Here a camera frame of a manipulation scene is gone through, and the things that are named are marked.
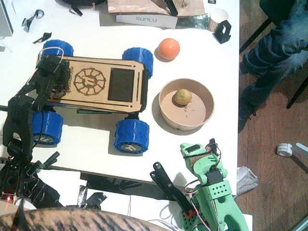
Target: blue tire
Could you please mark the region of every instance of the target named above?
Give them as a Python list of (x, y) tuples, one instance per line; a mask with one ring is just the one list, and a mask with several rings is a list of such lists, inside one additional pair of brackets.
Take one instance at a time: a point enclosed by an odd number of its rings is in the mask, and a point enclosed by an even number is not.
[[(60, 143), (63, 118), (59, 114), (50, 111), (43, 111), (44, 113), (44, 124), (42, 130), (42, 136), (39, 140), (39, 144), (44, 145), (55, 145)], [(36, 143), (39, 139), (40, 130), (42, 126), (42, 113), (34, 112), (32, 115), (32, 132), (34, 142)]]
[(137, 119), (116, 124), (114, 147), (123, 153), (144, 153), (149, 147), (149, 125)]
[[(43, 49), (47, 48), (47, 47), (60, 47), (60, 48), (62, 48), (63, 51), (64, 51), (64, 56), (73, 56), (73, 54), (74, 54), (73, 47), (69, 43), (64, 42), (62, 40), (57, 40), (57, 39), (49, 40), (49, 41), (45, 42)], [(62, 55), (62, 51), (59, 50), (59, 49), (47, 49), (47, 50), (43, 51), (42, 55), (43, 54)]]
[(149, 78), (153, 75), (153, 54), (141, 47), (129, 48), (122, 55), (123, 60), (134, 60), (144, 64), (149, 72)]

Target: person's leg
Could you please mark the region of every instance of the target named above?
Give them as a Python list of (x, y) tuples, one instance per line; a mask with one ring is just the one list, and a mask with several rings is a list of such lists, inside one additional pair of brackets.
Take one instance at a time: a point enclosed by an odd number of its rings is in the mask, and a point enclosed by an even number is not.
[(301, 51), (288, 59), (269, 68), (264, 76), (248, 86), (239, 98), (239, 125), (238, 132), (242, 131), (248, 118), (256, 107), (264, 103), (274, 87), (289, 74), (301, 69), (308, 59), (308, 51)]
[(262, 77), (277, 63), (302, 50), (308, 50), (306, 6), (306, 0), (296, 0), (289, 19), (282, 21), (278, 27), (264, 36), (255, 48), (244, 54), (241, 68), (256, 77)]

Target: paper cup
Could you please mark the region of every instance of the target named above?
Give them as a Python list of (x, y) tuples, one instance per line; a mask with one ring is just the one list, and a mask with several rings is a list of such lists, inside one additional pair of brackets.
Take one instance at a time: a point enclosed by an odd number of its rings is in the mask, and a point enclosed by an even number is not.
[(219, 23), (227, 20), (229, 18), (228, 13), (223, 9), (216, 9), (210, 14), (210, 18), (208, 20), (207, 29), (209, 31), (215, 32)]

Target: bowl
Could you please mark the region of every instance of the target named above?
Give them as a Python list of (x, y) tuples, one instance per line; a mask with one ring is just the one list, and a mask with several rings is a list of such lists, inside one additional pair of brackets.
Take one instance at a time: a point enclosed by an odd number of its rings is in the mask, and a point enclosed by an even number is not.
[[(187, 89), (192, 100), (187, 105), (179, 105), (174, 96), (177, 90)], [(159, 107), (164, 120), (171, 127), (189, 131), (202, 126), (214, 112), (214, 99), (211, 92), (201, 83), (180, 78), (167, 83), (159, 93)]]

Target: gear emblem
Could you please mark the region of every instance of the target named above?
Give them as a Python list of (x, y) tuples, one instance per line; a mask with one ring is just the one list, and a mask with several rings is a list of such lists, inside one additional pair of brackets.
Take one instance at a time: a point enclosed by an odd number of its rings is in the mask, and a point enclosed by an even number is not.
[(86, 95), (97, 95), (105, 88), (106, 78), (101, 71), (85, 68), (75, 75), (74, 86), (77, 91)]

